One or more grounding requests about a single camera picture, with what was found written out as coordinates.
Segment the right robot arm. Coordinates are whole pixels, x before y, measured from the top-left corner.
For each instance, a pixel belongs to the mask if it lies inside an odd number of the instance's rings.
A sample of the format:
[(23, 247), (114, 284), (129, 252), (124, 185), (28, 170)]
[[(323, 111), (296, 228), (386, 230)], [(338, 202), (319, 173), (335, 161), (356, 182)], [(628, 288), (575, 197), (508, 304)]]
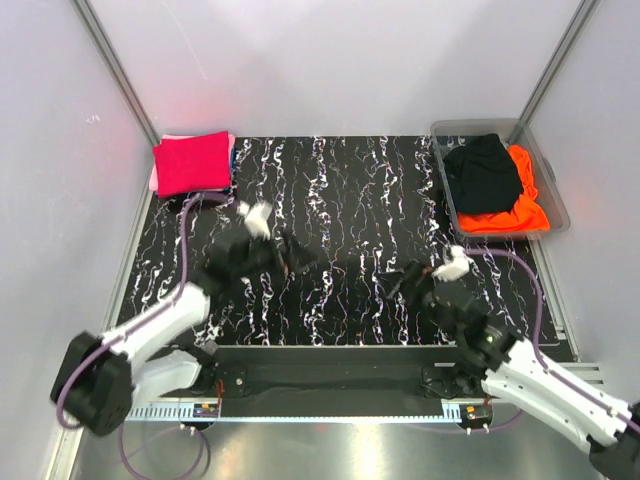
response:
[(563, 368), (511, 326), (493, 319), (460, 281), (437, 279), (412, 262), (386, 277), (390, 300), (433, 319), (455, 343), (454, 384), (466, 396), (507, 400), (586, 452), (608, 479), (639, 476), (639, 406), (612, 397)]

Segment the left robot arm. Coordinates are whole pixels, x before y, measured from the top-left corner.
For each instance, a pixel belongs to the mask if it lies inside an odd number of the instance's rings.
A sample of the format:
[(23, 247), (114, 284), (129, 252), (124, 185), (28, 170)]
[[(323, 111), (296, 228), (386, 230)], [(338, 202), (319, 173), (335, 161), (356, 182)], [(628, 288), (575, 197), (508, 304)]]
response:
[(50, 393), (60, 424), (104, 437), (146, 401), (184, 389), (208, 394), (216, 382), (212, 367), (187, 350), (164, 356), (159, 351), (204, 322), (242, 279), (263, 273), (286, 277), (317, 258), (290, 232), (281, 241), (245, 237), (212, 244), (154, 306), (100, 335), (84, 331), (71, 340)]

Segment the black marbled table mat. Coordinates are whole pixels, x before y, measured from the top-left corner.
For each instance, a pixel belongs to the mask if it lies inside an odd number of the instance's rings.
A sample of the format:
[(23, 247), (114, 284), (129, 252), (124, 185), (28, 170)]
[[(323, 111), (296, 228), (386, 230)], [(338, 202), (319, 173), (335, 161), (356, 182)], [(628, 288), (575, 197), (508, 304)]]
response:
[[(402, 299), (387, 300), (381, 273), (409, 261), (435, 265), (460, 242), (446, 212), (434, 147), (418, 137), (269, 137), (236, 140), (234, 193), (273, 205), (276, 234), (291, 231), (318, 260), (301, 275), (242, 279), (208, 319), (175, 342), (259, 346), (443, 345), (452, 340)], [(142, 313), (179, 281), (180, 218), (187, 198), (152, 196), (118, 324)], [(187, 217), (190, 270), (220, 238), (246, 230), (233, 208), (196, 204)], [(495, 320), (533, 336), (537, 270), (530, 245), (480, 244), (464, 285)]]

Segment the blue folded t-shirt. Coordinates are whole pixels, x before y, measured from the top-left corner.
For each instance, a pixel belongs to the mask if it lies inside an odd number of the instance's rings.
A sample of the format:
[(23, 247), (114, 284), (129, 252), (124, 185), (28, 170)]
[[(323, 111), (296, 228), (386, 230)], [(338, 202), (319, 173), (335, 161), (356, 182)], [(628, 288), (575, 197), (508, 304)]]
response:
[(230, 160), (229, 160), (229, 169), (230, 169), (230, 175), (231, 177), (235, 176), (235, 170), (236, 170), (236, 158), (237, 158), (237, 153), (236, 153), (236, 148), (235, 146), (231, 149), (230, 152)]

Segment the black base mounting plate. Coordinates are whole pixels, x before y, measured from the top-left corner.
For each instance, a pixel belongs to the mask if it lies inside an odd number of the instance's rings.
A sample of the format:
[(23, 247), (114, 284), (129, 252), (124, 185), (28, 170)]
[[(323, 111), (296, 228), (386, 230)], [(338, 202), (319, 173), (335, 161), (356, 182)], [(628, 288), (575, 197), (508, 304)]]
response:
[(173, 394), (212, 397), (221, 382), (225, 420), (417, 419), (443, 411), (428, 369), (458, 357), (453, 346), (222, 346), (210, 384)]

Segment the black t-shirt in bin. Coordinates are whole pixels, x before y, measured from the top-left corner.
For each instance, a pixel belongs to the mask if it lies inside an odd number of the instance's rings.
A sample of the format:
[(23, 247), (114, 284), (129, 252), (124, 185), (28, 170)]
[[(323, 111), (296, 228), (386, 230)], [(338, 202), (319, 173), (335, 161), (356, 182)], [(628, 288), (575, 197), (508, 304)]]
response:
[(495, 133), (452, 149), (444, 157), (444, 167), (458, 213), (507, 212), (523, 193), (517, 167)]

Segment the clear plastic bin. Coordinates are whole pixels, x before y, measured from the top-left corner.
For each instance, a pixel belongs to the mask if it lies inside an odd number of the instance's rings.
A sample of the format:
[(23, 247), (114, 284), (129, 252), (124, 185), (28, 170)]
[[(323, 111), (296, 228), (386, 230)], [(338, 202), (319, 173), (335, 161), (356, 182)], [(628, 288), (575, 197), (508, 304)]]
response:
[(515, 118), (431, 126), (442, 191), (456, 234), (469, 241), (566, 231), (569, 214), (529, 127)]

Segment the orange t-shirt in bin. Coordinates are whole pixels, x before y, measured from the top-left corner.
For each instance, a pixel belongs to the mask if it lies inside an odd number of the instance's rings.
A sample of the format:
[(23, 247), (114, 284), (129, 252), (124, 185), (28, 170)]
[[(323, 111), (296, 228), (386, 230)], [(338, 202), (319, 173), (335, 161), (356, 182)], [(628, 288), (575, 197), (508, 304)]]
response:
[(523, 193), (510, 211), (495, 214), (457, 215), (463, 231), (476, 234), (512, 234), (525, 231), (547, 231), (551, 228), (544, 209), (537, 203), (538, 189), (535, 186), (530, 154), (519, 145), (507, 148), (523, 186)]

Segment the aluminium front rail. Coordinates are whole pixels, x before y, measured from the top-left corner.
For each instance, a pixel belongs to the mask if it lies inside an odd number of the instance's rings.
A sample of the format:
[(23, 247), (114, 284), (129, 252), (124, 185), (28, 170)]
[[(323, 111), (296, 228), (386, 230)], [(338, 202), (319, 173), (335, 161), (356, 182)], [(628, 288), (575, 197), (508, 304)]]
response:
[(97, 436), (127, 418), (293, 421), (372, 418), (420, 422), (451, 403), (482, 404), (479, 380), (453, 368), (416, 363), (208, 364), (185, 352), (138, 372), (115, 358), (90, 366), (69, 392), (52, 398)]

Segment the right aluminium frame post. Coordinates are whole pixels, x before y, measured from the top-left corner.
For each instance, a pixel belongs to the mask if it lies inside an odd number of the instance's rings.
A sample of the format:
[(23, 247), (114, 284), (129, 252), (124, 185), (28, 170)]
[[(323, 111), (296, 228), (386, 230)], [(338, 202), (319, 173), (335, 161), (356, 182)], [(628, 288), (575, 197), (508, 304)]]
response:
[(581, 0), (578, 3), (575, 12), (519, 116), (521, 122), (529, 124), (532, 121), (536, 111), (553, 85), (554, 80), (559, 75), (565, 61), (579, 40), (582, 31), (588, 25), (600, 3), (600, 0)]

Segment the aluminium frame post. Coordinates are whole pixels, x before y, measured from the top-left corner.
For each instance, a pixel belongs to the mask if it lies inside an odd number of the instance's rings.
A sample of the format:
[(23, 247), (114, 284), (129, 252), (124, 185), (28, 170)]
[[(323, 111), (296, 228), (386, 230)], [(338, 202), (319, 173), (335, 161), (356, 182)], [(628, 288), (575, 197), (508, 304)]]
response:
[(78, 14), (81, 23), (94, 43), (100, 57), (131, 111), (136, 123), (143, 132), (147, 142), (150, 145), (158, 144), (160, 136), (144, 108), (133, 84), (131, 83), (129, 76), (120, 61), (119, 55), (109, 39), (109, 36), (91, 2), (87, 0), (71, 0), (71, 5)]
[(582, 31), (588, 25), (600, 3), (600, 0), (581, 0), (578, 3), (575, 12), (519, 116), (521, 122), (529, 124), (532, 121), (536, 111), (553, 85), (554, 80), (559, 75), (565, 61), (579, 40)]

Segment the left aluminium frame post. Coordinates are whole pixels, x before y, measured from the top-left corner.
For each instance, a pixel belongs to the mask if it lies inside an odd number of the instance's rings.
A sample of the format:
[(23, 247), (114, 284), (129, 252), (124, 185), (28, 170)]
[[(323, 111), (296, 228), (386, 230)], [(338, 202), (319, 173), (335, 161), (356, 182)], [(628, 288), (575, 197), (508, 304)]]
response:
[(150, 145), (158, 144), (160, 136), (144, 108), (133, 84), (131, 83), (129, 76), (120, 61), (119, 55), (109, 39), (109, 36), (91, 2), (87, 0), (71, 0), (71, 5), (78, 14), (81, 23), (94, 43), (100, 57), (131, 111), (136, 123), (143, 132), (147, 142)]

